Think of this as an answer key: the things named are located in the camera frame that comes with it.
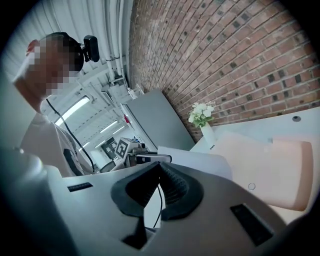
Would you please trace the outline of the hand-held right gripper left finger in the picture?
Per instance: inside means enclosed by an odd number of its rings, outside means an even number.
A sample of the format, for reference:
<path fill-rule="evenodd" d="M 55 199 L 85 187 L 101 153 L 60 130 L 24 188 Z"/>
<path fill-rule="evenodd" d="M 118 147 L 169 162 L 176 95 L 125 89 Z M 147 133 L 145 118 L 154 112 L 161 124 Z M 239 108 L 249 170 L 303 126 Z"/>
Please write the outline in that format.
<path fill-rule="evenodd" d="M 157 162 L 65 178 L 61 213 L 70 240 L 61 256 L 161 256 L 160 233 L 148 237 L 144 224 L 144 208 L 158 183 Z"/>

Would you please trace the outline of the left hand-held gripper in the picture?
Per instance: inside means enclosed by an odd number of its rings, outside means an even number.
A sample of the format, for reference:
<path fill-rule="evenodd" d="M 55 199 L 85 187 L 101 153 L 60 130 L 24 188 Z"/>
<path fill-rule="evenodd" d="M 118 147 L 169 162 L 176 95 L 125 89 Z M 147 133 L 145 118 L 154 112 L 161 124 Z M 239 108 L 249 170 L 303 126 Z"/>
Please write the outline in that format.
<path fill-rule="evenodd" d="M 117 167 L 133 167 L 153 162 L 172 162 L 170 155 L 147 153 L 144 143 L 124 137 L 121 137 L 117 143 L 116 156 L 119 158 L 119 163 L 116 164 Z"/>

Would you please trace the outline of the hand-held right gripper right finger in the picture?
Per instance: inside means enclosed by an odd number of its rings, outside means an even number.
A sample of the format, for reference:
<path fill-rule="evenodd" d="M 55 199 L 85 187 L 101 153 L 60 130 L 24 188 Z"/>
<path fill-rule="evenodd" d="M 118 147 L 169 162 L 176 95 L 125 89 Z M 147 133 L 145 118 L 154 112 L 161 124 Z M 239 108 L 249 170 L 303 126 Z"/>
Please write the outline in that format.
<path fill-rule="evenodd" d="M 267 204 L 233 181 L 177 164 L 164 164 L 196 179 L 203 198 L 187 217 L 162 221 L 149 243 L 151 256 L 252 256 L 256 246 L 242 223 L 274 238 L 286 224 Z"/>

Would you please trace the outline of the beige file box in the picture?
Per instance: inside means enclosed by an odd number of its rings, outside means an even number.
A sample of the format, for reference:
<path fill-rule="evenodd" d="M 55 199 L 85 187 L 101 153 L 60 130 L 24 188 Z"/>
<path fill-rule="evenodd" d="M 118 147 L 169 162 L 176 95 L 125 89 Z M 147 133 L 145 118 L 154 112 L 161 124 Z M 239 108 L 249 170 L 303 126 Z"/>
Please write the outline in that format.
<path fill-rule="evenodd" d="M 260 142 L 226 132 L 211 153 L 224 157 L 232 180 L 266 204 L 294 211 L 307 208 L 314 174 L 310 142 L 283 138 Z"/>

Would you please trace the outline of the grey refrigerator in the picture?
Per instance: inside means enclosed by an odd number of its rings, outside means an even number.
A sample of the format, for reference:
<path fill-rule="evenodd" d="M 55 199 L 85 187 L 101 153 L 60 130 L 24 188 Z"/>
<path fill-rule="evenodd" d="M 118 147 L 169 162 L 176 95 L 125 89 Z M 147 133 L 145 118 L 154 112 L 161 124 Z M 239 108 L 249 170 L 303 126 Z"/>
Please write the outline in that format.
<path fill-rule="evenodd" d="M 189 151 L 195 142 L 159 89 L 121 105 L 135 137 L 151 152 L 158 147 Z"/>

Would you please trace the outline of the ceiling light strip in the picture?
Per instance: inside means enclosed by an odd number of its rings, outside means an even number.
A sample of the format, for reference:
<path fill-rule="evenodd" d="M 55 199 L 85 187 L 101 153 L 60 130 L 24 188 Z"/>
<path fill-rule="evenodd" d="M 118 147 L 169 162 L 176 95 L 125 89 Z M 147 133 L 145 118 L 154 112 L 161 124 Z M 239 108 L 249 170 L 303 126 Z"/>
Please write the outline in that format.
<path fill-rule="evenodd" d="M 113 127 L 114 125 L 118 124 L 118 121 L 114 121 L 111 124 L 107 125 L 105 128 L 103 128 L 99 133 L 103 133 L 106 130 L 108 130 L 109 128 Z"/>
<path fill-rule="evenodd" d="M 70 108 L 68 108 L 61 117 L 59 117 L 54 123 L 57 126 L 60 126 L 64 121 L 66 121 L 72 114 L 74 114 L 77 110 L 87 104 L 90 99 L 87 96 L 82 97 L 77 102 L 75 102 Z"/>

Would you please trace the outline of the white vase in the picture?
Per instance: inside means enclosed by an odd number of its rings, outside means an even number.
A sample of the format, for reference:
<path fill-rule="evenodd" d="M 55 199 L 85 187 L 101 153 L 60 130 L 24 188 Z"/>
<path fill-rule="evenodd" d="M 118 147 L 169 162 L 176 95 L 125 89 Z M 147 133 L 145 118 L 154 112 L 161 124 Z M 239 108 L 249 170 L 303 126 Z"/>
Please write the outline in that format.
<path fill-rule="evenodd" d="M 209 149 L 213 149 L 217 143 L 217 138 L 215 132 L 213 131 L 212 127 L 206 123 L 203 127 L 200 128 L 203 134 L 204 139 L 206 140 Z"/>

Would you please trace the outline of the white flower bouquet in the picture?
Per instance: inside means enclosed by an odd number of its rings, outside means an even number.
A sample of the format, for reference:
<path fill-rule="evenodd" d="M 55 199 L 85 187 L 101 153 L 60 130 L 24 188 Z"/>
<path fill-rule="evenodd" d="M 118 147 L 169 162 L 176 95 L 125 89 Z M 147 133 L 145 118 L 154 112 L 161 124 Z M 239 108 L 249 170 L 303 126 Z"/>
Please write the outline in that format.
<path fill-rule="evenodd" d="M 207 103 L 195 102 L 192 110 L 189 112 L 188 122 L 197 128 L 204 127 L 209 121 L 214 120 L 213 112 L 216 103 L 208 101 Z"/>

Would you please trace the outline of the person's beige t-shirt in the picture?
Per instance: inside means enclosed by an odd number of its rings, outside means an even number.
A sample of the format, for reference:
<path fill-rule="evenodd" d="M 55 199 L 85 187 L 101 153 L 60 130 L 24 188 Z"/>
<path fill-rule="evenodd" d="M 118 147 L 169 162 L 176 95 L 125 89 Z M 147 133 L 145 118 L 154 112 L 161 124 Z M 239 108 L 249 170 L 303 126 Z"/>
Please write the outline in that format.
<path fill-rule="evenodd" d="M 35 114 L 20 147 L 44 165 L 56 167 L 63 178 L 94 174 L 72 136 L 43 114 Z"/>

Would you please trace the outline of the white desk with drawers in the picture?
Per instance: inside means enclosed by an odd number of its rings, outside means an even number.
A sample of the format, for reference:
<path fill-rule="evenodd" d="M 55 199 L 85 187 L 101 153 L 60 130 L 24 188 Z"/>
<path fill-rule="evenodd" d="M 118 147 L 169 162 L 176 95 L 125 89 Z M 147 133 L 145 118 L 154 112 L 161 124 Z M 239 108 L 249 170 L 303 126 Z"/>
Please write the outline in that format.
<path fill-rule="evenodd" d="M 301 121 L 292 118 L 300 116 Z M 320 192 L 320 108 L 312 108 L 295 113 L 279 115 L 264 119 L 215 126 L 214 134 L 218 139 L 226 132 L 237 133 L 263 143 L 271 143 L 275 139 L 305 141 L 312 145 L 313 182 L 311 195 L 305 210 L 297 211 L 269 205 L 286 223 L 306 214 Z M 192 148 L 193 152 L 212 154 L 204 138 Z"/>

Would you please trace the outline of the white ceiling pipe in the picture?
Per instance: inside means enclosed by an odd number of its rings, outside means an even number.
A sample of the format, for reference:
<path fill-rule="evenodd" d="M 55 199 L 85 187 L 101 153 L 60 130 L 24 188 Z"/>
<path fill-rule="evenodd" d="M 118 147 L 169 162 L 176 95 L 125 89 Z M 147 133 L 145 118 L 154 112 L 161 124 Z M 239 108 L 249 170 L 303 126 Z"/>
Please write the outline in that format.
<path fill-rule="evenodd" d="M 119 48 L 119 29 L 118 29 L 118 0 L 107 0 L 108 6 L 108 24 L 110 27 L 111 45 L 116 63 L 117 73 L 123 77 L 123 68 L 121 64 L 121 55 Z"/>

